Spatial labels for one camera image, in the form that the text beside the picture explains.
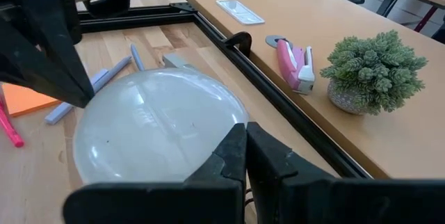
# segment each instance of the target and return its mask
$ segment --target chalk stick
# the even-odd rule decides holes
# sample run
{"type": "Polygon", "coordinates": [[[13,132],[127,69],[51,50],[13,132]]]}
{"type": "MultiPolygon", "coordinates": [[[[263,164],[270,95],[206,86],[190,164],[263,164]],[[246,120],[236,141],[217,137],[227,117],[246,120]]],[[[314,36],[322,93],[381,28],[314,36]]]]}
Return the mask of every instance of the chalk stick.
{"type": "MultiPolygon", "coordinates": [[[[104,77],[104,75],[106,73],[108,73],[108,70],[106,70],[106,69],[100,70],[93,77],[91,77],[91,79],[90,79],[91,84],[94,85],[95,83],[97,83],[102,77],[104,77]]],[[[50,125],[54,125],[63,116],[65,116],[65,114],[70,112],[70,110],[73,107],[74,107],[73,105],[71,105],[67,102],[63,102],[62,104],[58,105],[53,111],[51,111],[51,113],[49,113],[49,115],[47,115],[47,117],[44,118],[44,121],[50,125]]]]}
{"type": "Polygon", "coordinates": [[[94,89],[95,93],[99,91],[107,82],[111,80],[122,68],[124,68],[128,63],[130,63],[131,56],[123,58],[116,66],[114,66],[108,73],[102,77],[98,82],[92,85],[92,89],[94,89]]]}
{"type": "MultiPolygon", "coordinates": [[[[95,91],[95,93],[97,93],[97,91],[99,91],[103,86],[105,86],[105,84],[107,82],[109,82],[111,80],[111,78],[113,78],[120,70],[122,70],[122,68],[124,68],[129,62],[130,62],[131,56],[125,57],[123,58],[118,64],[116,64],[111,70],[109,70],[102,78],[100,78],[99,80],[97,80],[97,82],[95,82],[92,85],[92,89],[95,91]]],[[[56,124],[68,111],[70,111],[70,109],[72,108],[72,106],[67,110],[67,111],[61,111],[60,114],[54,113],[54,115],[50,118],[48,118],[51,113],[53,113],[56,109],[54,109],[47,117],[45,117],[45,121],[48,124],[54,125],[56,124]]]]}
{"type": "Polygon", "coordinates": [[[140,56],[138,53],[138,50],[136,50],[136,46],[134,44],[131,44],[130,46],[131,54],[133,54],[134,62],[136,62],[136,66],[138,66],[139,71],[144,71],[144,64],[140,60],[140,56]]]}

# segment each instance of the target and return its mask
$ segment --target floor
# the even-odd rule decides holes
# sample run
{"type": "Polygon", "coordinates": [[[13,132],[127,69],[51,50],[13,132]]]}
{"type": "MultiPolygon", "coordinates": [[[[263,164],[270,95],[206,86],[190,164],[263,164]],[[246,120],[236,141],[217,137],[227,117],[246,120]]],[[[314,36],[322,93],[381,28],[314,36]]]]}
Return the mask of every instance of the floor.
{"type": "MultiPolygon", "coordinates": [[[[382,1],[383,0],[365,0],[365,3],[361,6],[375,12],[377,11],[382,1]]],[[[430,8],[431,5],[421,3],[420,1],[399,0],[394,6],[394,9],[388,15],[388,19],[391,19],[400,24],[407,22],[418,22],[430,10],[430,8]]],[[[431,37],[444,23],[444,16],[445,10],[438,9],[420,33],[431,37]]],[[[416,24],[411,24],[407,27],[413,29],[415,26],[416,24]]]]}

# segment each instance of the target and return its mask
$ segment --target stapler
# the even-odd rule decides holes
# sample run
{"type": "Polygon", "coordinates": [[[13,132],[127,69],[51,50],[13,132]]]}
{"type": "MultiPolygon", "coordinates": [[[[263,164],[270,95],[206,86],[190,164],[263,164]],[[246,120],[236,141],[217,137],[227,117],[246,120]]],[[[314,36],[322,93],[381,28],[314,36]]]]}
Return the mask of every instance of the stapler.
{"type": "Polygon", "coordinates": [[[286,40],[278,40],[277,54],[284,80],[295,92],[309,94],[315,82],[312,48],[306,47],[306,51],[301,47],[291,48],[286,40]]]}

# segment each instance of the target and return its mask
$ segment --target clear plastic lid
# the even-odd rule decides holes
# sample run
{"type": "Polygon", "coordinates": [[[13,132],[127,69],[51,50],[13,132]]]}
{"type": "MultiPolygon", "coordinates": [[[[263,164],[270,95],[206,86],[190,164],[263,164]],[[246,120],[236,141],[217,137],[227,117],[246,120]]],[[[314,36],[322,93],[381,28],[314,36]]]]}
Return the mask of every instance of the clear plastic lid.
{"type": "Polygon", "coordinates": [[[74,135],[74,161],[87,184],[182,182],[234,124],[248,120],[240,100],[200,72],[137,72],[87,105],[74,135]]]}

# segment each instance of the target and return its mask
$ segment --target gray pot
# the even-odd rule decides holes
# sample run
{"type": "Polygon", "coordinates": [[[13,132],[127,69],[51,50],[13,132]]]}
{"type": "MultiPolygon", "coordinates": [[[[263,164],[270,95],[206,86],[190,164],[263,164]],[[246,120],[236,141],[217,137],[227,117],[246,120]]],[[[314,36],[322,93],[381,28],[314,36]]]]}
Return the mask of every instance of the gray pot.
{"type": "Polygon", "coordinates": [[[345,112],[355,115],[364,115],[366,113],[366,109],[357,107],[353,104],[354,96],[357,95],[356,91],[347,90],[346,92],[338,93],[334,91],[334,86],[335,81],[331,80],[327,86],[327,96],[335,106],[345,112]]]}

